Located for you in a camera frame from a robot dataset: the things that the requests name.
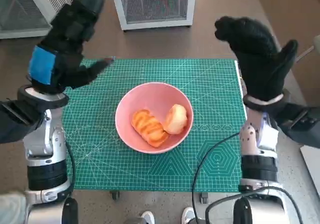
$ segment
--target bowl rim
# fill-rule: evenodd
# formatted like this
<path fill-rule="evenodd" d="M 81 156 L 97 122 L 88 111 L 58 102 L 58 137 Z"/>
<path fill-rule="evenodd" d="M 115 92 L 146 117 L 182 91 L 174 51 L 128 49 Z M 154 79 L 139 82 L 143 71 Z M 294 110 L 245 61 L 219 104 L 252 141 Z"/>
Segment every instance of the bowl rim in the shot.
<path fill-rule="evenodd" d="M 190 121 L 190 126 L 189 126 L 188 130 L 186 131 L 186 133 L 184 134 L 184 136 L 180 139 L 180 141 L 178 141 L 175 145 L 172 145 L 172 146 L 167 147 L 167 148 L 162 149 L 162 150 L 141 151 L 141 150 L 138 150 L 138 149 L 134 148 L 133 146 L 131 146 L 130 144 L 128 144 L 127 142 L 125 142 L 125 141 L 121 138 L 121 136 L 120 136 L 120 134 L 119 134 L 118 126 L 117 126 L 117 112 L 118 112 L 118 110 L 119 110 L 119 106 L 120 106 L 121 102 L 123 101 L 123 99 L 124 99 L 127 95 L 129 95 L 129 94 L 130 94 L 131 92 L 133 92 L 135 89 L 140 88 L 141 86 L 146 86 L 146 85 L 150 85 L 150 84 L 160 84 L 160 85 L 169 86 L 169 87 L 171 87 L 171 88 L 176 89 L 176 90 L 177 90 L 178 92 L 180 92 L 183 96 L 185 96 L 185 98 L 186 98 L 189 106 L 191 107 L 191 121 Z M 132 88 L 131 90 L 129 90 L 129 91 L 121 98 L 121 100 L 119 101 L 119 103 L 118 103 L 118 105 L 117 105 L 117 107 L 116 107 L 115 114 L 114 114 L 115 129 L 116 129 L 116 132 L 117 132 L 119 138 L 120 138 L 128 147 L 130 147 L 131 149 L 133 149 L 133 150 L 135 150 L 135 151 L 137 151 L 137 152 L 140 152 L 140 153 L 145 153 L 145 154 L 161 154 L 161 153 L 166 153 L 166 152 L 168 152 L 168 151 L 176 148 L 176 147 L 177 147 L 178 145 L 180 145 L 180 144 L 186 139 L 186 137 L 189 135 L 189 133 L 190 133 L 190 131 L 191 131 L 191 129 L 192 129 L 193 123 L 194 123 L 194 110 L 193 110 L 193 107 L 192 107 L 191 102 L 190 102 L 189 98 L 187 97 L 187 95 L 184 94 L 179 88 L 177 88 L 177 87 L 175 87 L 175 86 L 173 86 L 173 85 L 167 84 L 167 83 L 165 83 L 165 82 L 156 82 L 156 81 L 153 81 L 153 82 L 142 83 L 142 84 L 140 84 L 140 85 L 135 86 L 134 88 Z"/>

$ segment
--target blue patch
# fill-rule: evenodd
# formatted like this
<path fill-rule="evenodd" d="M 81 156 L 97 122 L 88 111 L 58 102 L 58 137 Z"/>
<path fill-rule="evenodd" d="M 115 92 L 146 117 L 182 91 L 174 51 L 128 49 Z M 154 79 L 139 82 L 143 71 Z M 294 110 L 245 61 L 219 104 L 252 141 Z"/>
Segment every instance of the blue patch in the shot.
<path fill-rule="evenodd" d="M 30 77 L 42 84 L 50 85 L 55 61 L 56 55 L 35 46 L 29 62 Z"/>

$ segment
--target pink bowl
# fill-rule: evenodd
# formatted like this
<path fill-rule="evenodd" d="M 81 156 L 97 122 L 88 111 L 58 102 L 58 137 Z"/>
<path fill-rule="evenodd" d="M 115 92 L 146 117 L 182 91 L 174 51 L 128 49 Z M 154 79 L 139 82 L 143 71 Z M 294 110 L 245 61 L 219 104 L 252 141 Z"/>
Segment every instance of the pink bowl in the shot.
<path fill-rule="evenodd" d="M 163 123 L 174 104 L 180 104 L 186 109 L 187 126 L 181 134 L 170 135 L 160 147 L 152 147 L 132 127 L 133 114 L 141 109 L 147 109 Z M 187 96 L 176 87 L 161 82 L 136 86 L 124 95 L 115 111 L 115 127 L 123 142 L 138 152 L 148 154 L 165 153 L 178 146 L 189 134 L 193 121 L 194 112 Z"/>

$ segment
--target bread roll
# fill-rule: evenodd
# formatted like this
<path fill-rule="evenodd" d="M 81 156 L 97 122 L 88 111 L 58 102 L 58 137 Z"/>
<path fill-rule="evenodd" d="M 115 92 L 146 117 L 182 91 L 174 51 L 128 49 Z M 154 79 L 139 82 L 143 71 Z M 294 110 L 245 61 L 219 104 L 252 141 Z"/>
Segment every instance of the bread roll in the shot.
<path fill-rule="evenodd" d="M 187 110 L 182 105 L 174 104 L 166 115 L 163 129 L 169 134 L 177 135 L 183 132 L 187 124 Z"/>
<path fill-rule="evenodd" d="M 131 125 L 154 148 L 160 147 L 169 137 L 162 124 L 148 110 L 136 111 L 133 114 Z"/>

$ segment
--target white shoe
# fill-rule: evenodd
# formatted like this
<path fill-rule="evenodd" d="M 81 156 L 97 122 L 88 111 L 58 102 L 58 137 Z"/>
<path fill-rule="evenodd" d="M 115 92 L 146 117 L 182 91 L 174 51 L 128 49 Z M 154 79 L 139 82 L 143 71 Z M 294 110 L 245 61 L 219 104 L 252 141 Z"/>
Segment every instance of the white shoe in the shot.
<path fill-rule="evenodd" d="M 181 224 L 187 224 L 193 218 L 195 218 L 195 211 L 192 207 L 187 207 L 183 210 L 182 217 L 181 217 Z"/>
<path fill-rule="evenodd" d="M 144 213 L 142 213 L 141 217 L 145 219 L 146 223 L 155 224 L 155 216 L 151 211 L 145 211 Z"/>

